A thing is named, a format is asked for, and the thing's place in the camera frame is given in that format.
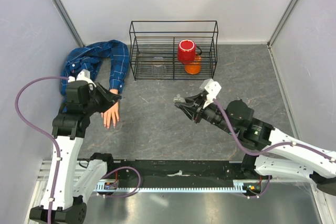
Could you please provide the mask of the glitter nail polish bottle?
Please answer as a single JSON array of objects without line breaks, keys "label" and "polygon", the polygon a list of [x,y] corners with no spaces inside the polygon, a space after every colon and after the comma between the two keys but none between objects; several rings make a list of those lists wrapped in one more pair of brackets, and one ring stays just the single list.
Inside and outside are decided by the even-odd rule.
[{"label": "glitter nail polish bottle", "polygon": [[173,101],[174,103],[185,103],[185,99],[180,94],[177,94]]}]

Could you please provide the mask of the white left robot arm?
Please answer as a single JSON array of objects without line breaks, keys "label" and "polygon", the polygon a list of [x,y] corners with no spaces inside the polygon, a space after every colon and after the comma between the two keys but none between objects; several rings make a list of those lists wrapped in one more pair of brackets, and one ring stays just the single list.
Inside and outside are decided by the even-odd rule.
[{"label": "white left robot arm", "polygon": [[67,101],[53,120],[55,141],[45,193],[39,205],[30,210],[29,219],[37,223],[83,223],[87,202],[99,180],[115,173],[113,157],[94,153],[88,167],[76,182],[75,171],[90,117],[106,111],[119,99],[89,78],[70,78]]}]

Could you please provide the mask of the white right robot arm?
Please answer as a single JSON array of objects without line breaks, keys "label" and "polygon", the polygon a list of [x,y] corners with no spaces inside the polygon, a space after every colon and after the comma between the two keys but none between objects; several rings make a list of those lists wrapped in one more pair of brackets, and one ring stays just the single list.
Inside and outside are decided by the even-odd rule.
[{"label": "white right robot arm", "polygon": [[241,174],[303,179],[329,195],[335,195],[335,152],[296,139],[254,117],[242,100],[223,109],[217,100],[209,102],[207,91],[192,97],[177,95],[174,105],[193,122],[205,120],[230,134],[244,152]]}]

